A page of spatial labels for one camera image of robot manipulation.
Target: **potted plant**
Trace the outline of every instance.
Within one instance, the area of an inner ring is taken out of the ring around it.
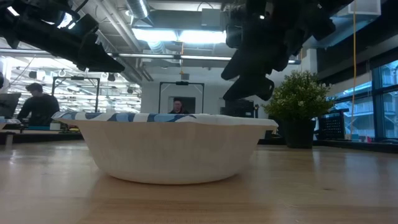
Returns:
[[[325,114],[334,104],[334,100],[326,98],[329,90],[315,74],[296,70],[275,88],[269,104],[263,107],[266,113],[281,120],[288,147],[312,148],[313,118]]]

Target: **monitor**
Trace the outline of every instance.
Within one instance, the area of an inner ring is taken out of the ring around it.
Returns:
[[[0,116],[12,118],[18,105],[20,93],[1,93],[0,94]]]

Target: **table surface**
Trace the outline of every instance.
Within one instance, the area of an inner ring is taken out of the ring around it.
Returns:
[[[239,175],[173,186],[110,177],[83,141],[16,144],[0,151],[0,223],[398,223],[398,156],[261,146]]]

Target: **black pot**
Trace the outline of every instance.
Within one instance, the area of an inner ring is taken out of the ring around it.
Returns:
[[[315,125],[316,122],[312,120],[284,121],[284,136],[287,147],[312,149]]]

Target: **computer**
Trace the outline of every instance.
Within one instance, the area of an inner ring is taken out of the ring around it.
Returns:
[[[20,93],[1,93],[0,94],[0,116],[9,119],[14,116],[17,109]]]
[[[239,118],[254,118],[254,102],[251,100],[225,101],[225,107],[221,108],[222,115]]]

